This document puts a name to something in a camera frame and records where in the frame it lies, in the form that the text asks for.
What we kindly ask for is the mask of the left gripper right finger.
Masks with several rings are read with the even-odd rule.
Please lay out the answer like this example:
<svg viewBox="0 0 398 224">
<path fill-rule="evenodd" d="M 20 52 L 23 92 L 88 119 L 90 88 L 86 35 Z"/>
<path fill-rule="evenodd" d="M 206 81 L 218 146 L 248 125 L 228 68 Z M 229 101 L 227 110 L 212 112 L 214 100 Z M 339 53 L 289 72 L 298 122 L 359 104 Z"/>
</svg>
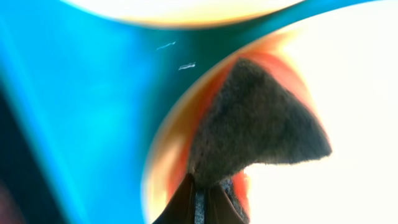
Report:
<svg viewBox="0 0 398 224">
<path fill-rule="evenodd" d="M 248 224 L 248 198 L 245 187 L 232 184 L 229 187 L 232 200 L 221 185 L 205 190 L 204 224 Z"/>
</svg>

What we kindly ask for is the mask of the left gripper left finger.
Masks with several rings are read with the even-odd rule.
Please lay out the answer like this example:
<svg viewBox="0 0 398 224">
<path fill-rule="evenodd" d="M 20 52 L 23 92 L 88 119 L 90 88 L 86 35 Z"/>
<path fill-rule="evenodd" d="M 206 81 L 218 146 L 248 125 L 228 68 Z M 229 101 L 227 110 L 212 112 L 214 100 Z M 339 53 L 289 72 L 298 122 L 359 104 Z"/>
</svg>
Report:
<svg viewBox="0 0 398 224">
<path fill-rule="evenodd" d="M 163 212 L 152 224 L 194 224 L 195 179 L 186 174 Z"/>
</svg>

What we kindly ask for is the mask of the orange green scrub sponge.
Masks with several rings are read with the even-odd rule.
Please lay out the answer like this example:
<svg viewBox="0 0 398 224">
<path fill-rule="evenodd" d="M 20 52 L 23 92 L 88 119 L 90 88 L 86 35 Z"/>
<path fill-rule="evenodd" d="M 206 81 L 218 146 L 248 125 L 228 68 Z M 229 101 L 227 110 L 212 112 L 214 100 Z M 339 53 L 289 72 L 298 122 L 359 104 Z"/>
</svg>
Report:
<svg viewBox="0 0 398 224">
<path fill-rule="evenodd" d="M 320 160 L 332 149 L 303 95 L 248 58 L 239 58 L 210 86 L 172 171 L 173 197 L 186 174 L 195 179 L 195 222 L 205 220 L 205 190 L 246 187 L 245 168 Z"/>
</svg>

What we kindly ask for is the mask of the yellow-green plate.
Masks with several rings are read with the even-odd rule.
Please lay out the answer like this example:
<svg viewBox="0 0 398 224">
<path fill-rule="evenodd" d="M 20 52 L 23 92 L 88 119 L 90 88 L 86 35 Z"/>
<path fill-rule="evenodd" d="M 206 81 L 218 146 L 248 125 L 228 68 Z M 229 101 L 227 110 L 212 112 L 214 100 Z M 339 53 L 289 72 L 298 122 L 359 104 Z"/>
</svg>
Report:
<svg viewBox="0 0 398 224">
<path fill-rule="evenodd" d="M 255 19 L 303 0 L 63 0 L 82 11 L 140 26 L 199 29 Z"/>
<path fill-rule="evenodd" d="M 144 222 L 397 222 L 397 2 L 294 22 L 203 74 L 165 117 Z M 188 198 L 188 203 L 178 196 Z"/>
</svg>

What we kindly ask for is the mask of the teal plastic tray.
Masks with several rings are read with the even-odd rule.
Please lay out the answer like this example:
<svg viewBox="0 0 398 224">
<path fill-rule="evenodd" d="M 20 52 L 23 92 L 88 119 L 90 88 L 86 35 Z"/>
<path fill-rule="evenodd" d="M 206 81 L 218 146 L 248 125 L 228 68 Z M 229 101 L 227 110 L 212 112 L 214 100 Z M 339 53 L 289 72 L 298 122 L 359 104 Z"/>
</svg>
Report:
<svg viewBox="0 0 398 224">
<path fill-rule="evenodd" d="M 264 42 L 315 87 L 338 134 L 364 113 L 385 1 L 305 1 L 227 26 L 170 29 L 61 1 L 1 2 L 1 80 L 40 168 L 72 223 L 142 223 L 140 181 L 156 129 L 209 68 Z"/>
</svg>

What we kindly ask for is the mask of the black rectangular tray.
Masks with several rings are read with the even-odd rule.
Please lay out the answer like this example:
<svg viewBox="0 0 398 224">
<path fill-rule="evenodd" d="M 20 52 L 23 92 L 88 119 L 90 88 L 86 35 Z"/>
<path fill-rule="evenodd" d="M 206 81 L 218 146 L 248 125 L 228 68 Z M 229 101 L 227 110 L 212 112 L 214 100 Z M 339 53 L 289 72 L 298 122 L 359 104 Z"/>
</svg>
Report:
<svg viewBox="0 0 398 224">
<path fill-rule="evenodd" d="M 1 93 L 1 223 L 65 224 L 3 93 Z"/>
</svg>

